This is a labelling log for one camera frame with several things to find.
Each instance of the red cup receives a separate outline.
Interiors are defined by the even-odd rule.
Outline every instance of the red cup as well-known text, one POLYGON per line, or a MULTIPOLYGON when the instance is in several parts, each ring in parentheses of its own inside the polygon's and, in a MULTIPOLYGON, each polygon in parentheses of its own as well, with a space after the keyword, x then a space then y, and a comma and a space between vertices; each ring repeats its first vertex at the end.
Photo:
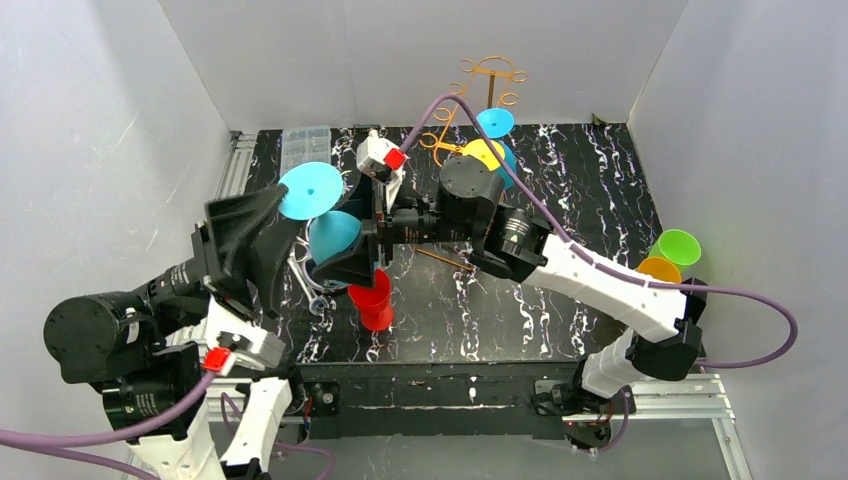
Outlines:
POLYGON ((362 325, 372 332, 389 328, 395 317, 389 300, 392 296, 392 282, 386 272, 379 268, 375 272, 374 288, 351 285, 347 288, 350 299, 362 316, 362 325))

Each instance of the green cup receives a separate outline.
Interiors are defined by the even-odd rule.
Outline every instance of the green cup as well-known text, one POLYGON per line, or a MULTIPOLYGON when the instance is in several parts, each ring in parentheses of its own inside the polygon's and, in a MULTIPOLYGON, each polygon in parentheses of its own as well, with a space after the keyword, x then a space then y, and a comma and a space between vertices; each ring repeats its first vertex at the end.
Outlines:
POLYGON ((701 245, 688 232, 666 230, 660 234, 648 256, 665 258, 683 273, 701 258, 701 245))

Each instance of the white backdrop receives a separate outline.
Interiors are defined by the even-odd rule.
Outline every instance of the white backdrop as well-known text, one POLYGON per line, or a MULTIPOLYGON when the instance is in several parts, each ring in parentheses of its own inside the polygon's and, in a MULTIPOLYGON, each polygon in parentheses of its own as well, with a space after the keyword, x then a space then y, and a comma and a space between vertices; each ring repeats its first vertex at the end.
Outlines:
MULTIPOLYGON (((155 2, 15 0, 0 8, 0 145, 0 428, 107 431, 100 396, 62 381, 45 318, 191 255, 229 133, 155 2)), ((0 465, 9 479, 120 478, 5 447, 0 465)))
MULTIPOLYGON (((626 121, 687 0, 160 0, 231 130, 410 125, 463 58, 529 78, 519 123, 626 121)), ((487 84, 475 85, 475 107, 487 84)))
MULTIPOLYGON (((844 1, 692 0, 630 123, 663 226, 701 240, 704 278, 798 317, 785 357, 721 374, 755 478, 848 470, 846 55, 844 1)), ((764 355, 788 331, 723 296, 701 325, 723 361, 764 355)))

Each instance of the gold wire stand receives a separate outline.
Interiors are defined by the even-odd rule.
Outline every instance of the gold wire stand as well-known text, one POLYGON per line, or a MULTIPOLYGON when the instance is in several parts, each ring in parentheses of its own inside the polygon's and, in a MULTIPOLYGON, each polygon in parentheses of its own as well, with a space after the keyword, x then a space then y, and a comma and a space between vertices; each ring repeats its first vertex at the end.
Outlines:
MULTIPOLYGON (((468 73, 468 79, 464 84, 459 82, 453 82, 448 88, 448 92, 459 95, 460 97, 465 98, 465 93, 468 91, 468 88, 471 86, 471 82, 474 81, 474 77, 478 74, 488 75, 489 76, 489 101, 487 102, 487 108, 492 107, 509 107, 515 105, 518 102, 518 94, 510 92, 509 86, 513 83, 522 83, 527 80, 527 72, 516 70, 512 65, 512 62, 506 58, 498 55, 494 55, 491 57, 486 57, 480 60, 477 63, 472 62, 469 59, 463 59, 463 63, 467 63, 471 65, 471 68, 461 68, 464 73, 468 73), (500 60, 506 63, 509 66, 509 71, 500 71, 494 70, 488 67, 484 67, 483 64, 486 62, 500 60), (495 80, 497 78, 503 78, 504 86, 501 90, 500 96, 498 96, 498 102, 493 104, 494 95, 495 95, 495 80)), ((453 110, 448 110, 445 107, 439 107, 433 112, 433 118, 440 122, 444 122, 445 126, 442 128, 441 133, 437 137, 434 133, 423 133, 421 134, 421 140, 419 143, 424 148, 430 148, 433 150, 433 161, 436 162, 436 165, 442 166, 442 162, 439 160, 439 151, 447 150, 449 152, 459 153, 462 151, 462 147, 457 145, 452 145, 450 143, 446 143, 444 141, 445 135, 448 132, 448 129, 451 126, 451 122, 453 121, 454 115, 459 110, 459 105, 454 105, 453 110)))

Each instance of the red button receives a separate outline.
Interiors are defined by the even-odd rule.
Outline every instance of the red button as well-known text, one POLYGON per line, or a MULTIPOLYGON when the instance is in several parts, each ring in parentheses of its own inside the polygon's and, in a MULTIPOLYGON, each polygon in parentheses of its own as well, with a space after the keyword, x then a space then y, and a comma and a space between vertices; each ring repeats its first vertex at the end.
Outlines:
POLYGON ((400 151, 398 148, 393 148, 389 150, 389 153, 386 154, 386 158, 384 160, 386 165, 389 166, 392 170, 397 170, 403 165, 403 162, 406 161, 406 155, 400 151))
POLYGON ((203 368, 213 372, 220 372, 224 369, 224 365, 226 365, 227 359, 230 358, 232 353, 233 352, 226 348, 213 348, 206 354, 206 360, 203 362, 203 368))

